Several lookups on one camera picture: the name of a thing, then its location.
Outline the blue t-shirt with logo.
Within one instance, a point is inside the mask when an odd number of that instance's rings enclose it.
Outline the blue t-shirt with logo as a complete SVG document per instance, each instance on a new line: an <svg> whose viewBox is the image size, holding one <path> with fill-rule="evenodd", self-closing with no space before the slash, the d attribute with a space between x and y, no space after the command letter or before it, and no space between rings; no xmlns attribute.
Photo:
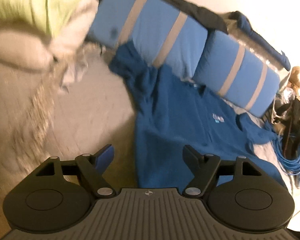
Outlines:
<svg viewBox="0 0 300 240"><path fill-rule="evenodd" d="M279 184L284 183L278 169L254 152L255 145L276 139L269 126L261 128L247 113L237 114L210 89L181 81L170 66L148 66L132 42L117 49L109 68L124 79L134 99L139 187L183 191L193 179L183 161L185 145L223 160L243 155Z"/></svg>

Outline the grey quilted bed cover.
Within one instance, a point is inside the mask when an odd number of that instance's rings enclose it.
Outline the grey quilted bed cover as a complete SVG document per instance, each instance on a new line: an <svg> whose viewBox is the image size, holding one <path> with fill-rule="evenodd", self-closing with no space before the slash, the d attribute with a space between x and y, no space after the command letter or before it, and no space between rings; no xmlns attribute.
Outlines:
<svg viewBox="0 0 300 240"><path fill-rule="evenodd" d="M6 194L50 156L72 160L111 144L115 158L104 178L116 189L136 186L134 106L121 77L109 70L113 52L102 49L64 94L59 85L72 57L45 73L0 63L0 238L10 230Z"/></svg>

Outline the blue pillow, grey stripes, right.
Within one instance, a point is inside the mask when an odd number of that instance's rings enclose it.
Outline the blue pillow, grey stripes, right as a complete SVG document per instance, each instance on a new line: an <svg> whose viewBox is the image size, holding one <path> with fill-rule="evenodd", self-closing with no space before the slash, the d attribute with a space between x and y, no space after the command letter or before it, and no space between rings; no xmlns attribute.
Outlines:
<svg viewBox="0 0 300 240"><path fill-rule="evenodd" d="M279 90L279 75L234 38L221 31L207 36L193 81L262 117Z"/></svg>

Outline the blue pillow, grey stripes,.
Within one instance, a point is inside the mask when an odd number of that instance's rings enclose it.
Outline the blue pillow, grey stripes, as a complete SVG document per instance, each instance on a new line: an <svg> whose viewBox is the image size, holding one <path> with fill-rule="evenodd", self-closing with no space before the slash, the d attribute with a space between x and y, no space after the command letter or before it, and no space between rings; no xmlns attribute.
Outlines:
<svg viewBox="0 0 300 240"><path fill-rule="evenodd" d="M262 117L279 90L279 75L234 38L221 31L207 36L193 81Z"/></svg>
<svg viewBox="0 0 300 240"><path fill-rule="evenodd" d="M191 16L162 0L101 0L87 38L111 49L133 41L147 64L167 64L176 76L191 79L207 35Z"/></svg>

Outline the black bag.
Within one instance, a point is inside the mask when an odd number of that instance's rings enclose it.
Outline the black bag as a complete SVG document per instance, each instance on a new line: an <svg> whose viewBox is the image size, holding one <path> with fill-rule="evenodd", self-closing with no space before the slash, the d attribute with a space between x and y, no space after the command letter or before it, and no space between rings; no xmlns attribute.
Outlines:
<svg viewBox="0 0 300 240"><path fill-rule="evenodd" d="M276 121L283 125L282 152L288 160L297 158L300 146L300 99L294 98L276 110Z"/></svg>

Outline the grey crumpled cloth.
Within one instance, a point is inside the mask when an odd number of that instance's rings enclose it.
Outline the grey crumpled cloth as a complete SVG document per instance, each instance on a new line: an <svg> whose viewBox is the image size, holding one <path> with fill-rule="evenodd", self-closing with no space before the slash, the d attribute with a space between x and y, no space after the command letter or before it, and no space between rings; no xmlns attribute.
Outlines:
<svg viewBox="0 0 300 240"><path fill-rule="evenodd" d="M66 68L59 85L59 93L68 93L69 88L74 83L80 82L89 68L88 57L94 54L96 54L97 57L100 57L102 50L102 46L98 43L87 42L82 44L77 49L74 56L69 59L66 64Z"/></svg>

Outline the brown teddy bear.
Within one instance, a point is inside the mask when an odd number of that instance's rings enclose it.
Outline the brown teddy bear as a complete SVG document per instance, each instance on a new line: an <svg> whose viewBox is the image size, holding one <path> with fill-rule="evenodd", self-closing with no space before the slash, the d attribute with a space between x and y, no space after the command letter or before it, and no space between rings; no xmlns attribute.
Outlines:
<svg viewBox="0 0 300 240"><path fill-rule="evenodd" d="M292 68L290 78L289 78L289 84L291 87L300 89L300 67L295 66Z"/></svg>

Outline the beige quilted comforter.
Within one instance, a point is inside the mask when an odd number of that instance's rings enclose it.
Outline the beige quilted comforter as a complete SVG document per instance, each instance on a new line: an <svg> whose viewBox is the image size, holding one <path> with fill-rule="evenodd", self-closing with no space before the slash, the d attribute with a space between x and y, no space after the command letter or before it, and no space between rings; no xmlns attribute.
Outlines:
<svg viewBox="0 0 300 240"><path fill-rule="evenodd" d="M23 22L0 21L0 62L22 70L48 70L55 59L63 60L83 44L95 18L97 0L81 0L69 22L54 38Z"/></svg>

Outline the blue pillow, grey stripes, left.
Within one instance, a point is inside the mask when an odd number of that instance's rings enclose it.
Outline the blue pillow, grey stripes, left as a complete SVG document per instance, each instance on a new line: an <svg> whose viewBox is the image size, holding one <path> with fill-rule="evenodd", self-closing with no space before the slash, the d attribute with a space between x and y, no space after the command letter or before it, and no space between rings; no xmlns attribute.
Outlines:
<svg viewBox="0 0 300 240"><path fill-rule="evenodd" d="M162 0L101 0L87 38L111 49L133 41L147 64L167 64L176 76L191 79L207 35L191 16Z"/></svg>

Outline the black garment behind pillows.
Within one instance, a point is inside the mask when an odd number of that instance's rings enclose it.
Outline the black garment behind pillows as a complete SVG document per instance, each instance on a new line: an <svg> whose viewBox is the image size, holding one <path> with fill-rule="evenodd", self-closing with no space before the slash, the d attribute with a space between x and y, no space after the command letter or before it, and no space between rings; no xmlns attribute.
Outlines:
<svg viewBox="0 0 300 240"><path fill-rule="evenodd" d="M215 12L200 7L186 0L163 0L164 2L176 7L180 11L194 18L198 23L208 30L218 30L228 34L228 28L221 16Z"/></svg>

